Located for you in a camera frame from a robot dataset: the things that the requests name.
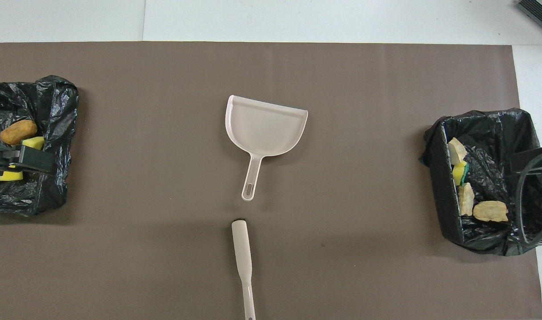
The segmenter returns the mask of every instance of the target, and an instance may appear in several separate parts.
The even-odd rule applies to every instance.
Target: brown mat
[[[448,243],[417,161],[440,116],[518,107],[510,47],[0,44],[0,81],[50,74],[80,89],[69,200],[0,216],[0,319],[242,319],[237,217],[260,320],[542,317],[535,252]],[[231,94],[309,111],[250,203]]]

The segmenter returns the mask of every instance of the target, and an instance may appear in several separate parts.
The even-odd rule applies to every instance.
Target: brush handle
[[[253,303],[253,289],[251,288],[251,247],[245,220],[232,222],[233,247],[236,253],[237,272],[243,287],[243,304],[245,320],[255,320],[255,304]]]
[[[257,185],[259,168],[261,168],[261,160],[263,160],[262,156],[251,155],[247,176],[245,177],[245,183],[243,184],[243,191],[241,192],[241,198],[245,201],[253,200],[253,196],[255,195],[255,186]]]
[[[251,282],[243,284],[243,306],[245,309],[245,320],[255,320],[255,304],[253,303]]]

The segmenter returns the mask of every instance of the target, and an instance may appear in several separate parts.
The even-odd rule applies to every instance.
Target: dustpan handle hole
[[[247,184],[247,188],[245,189],[245,194],[247,196],[251,195],[251,191],[253,191],[253,184]]]

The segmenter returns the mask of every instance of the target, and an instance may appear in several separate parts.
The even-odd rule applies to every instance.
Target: potato
[[[482,201],[474,206],[472,214],[482,221],[508,221],[506,204],[501,201]]]
[[[36,135],[37,126],[32,120],[20,120],[0,132],[0,140],[11,146]]]

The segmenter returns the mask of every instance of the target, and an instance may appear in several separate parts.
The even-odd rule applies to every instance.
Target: black garbage bag
[[[460,216],[447,147],[452,138],[464,144],[468,152],[464,158],[469,165],[465,182],[472,186],[474,204],[487,200],[506,203],[508,223]],[[542,175],[526,176],[518,202],[520,175],[510,170],[513,154],[539,148],[529,113],[509,109],[443,117],[425,132],[425,142],[420,160],[430,168],[439,224],[446,239],[475,253],[500,256],[521,255],[542,245],[542,236],[533,245],[525,237],[542,235]],[[524,230],[517,222],[520,205]]]
[[[65,203],[78,103],[77,88],[61,77],[0,83],[0,132],[19,120],[33,120],[37,135],[45,138],[42,150],[55,155],[51,174],[24,172],[23,180],[0,181],[0,212],[32,216]]]

